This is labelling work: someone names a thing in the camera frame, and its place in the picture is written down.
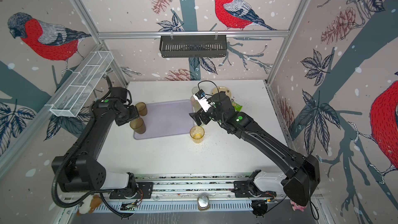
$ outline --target plush toy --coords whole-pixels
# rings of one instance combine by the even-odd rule
[[[296,209],[298,209],[298,210],[301,210],[301,212],[304,212],[304,209],[307,207],[307,206],[303,207],[303,206],[297,205],[297,204],[296,204],[294,201],[292,201],[292,200],[290,200],[290,204],[293,205],[293,206],[292,206],[293,211],[296,211]]]

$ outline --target tabletop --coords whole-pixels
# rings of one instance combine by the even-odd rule
[[[214,81],[228,87],[232,99],[242,105],[266,132],[286,145],[286,140],[262,80]],[[132,103],[152,103],[190,99],[198,81],[130,82]],[[200,84],[210,94],[214,85]],[[237,174],[256,169],[280,172],[268,157],[235,135],[228,134],[214,121],[203,125],[205,136],[196,144],[189,134],[136,140],[128,124],[113,122],[97,161],[107,171],[134,174]]]

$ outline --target red bird breast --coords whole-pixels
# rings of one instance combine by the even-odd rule
[[[397,106],[398,81],[395,81],[375,99],[370,113],[372,137],[396,168],[398,168]]]
[[[233,0],[214,0],[216,16],[228,28],[244,28],[251,24],[251,21],[240,19],[232,16],[224,9],[224,4],[232,2]]]
[[[25,23],[27,38],[21,38],[39,56],[49,60],[67,60],[77,51],[78,40],[73,40],[63,45],[50,46],[39,42],[43,34],[42,27],[36,19]]]

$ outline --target amber plastic cup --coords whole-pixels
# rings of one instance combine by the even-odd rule
[[[203,136],[205,135],[205,130],[200,126],[194,126],[189,131],[189,134],[191,135],[192,140],[195,143],[199,144],[203,141]]]
[[[147,110],[147,105],[144,102],[138,102],[137,104],[135,104],[135,106],[137,107],[138,113],[140,114],[140,116],[145,116],[148,113]]]
[[[147,130],[144,120],[142,118],[136,118],[132,120],[130,122],[130,127],[138,134],[143,134]]]

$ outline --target black plastic basket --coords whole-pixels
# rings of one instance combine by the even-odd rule
[[[224,57],[226,56],[226,35],[162,36],[160,53],[162,57]]]

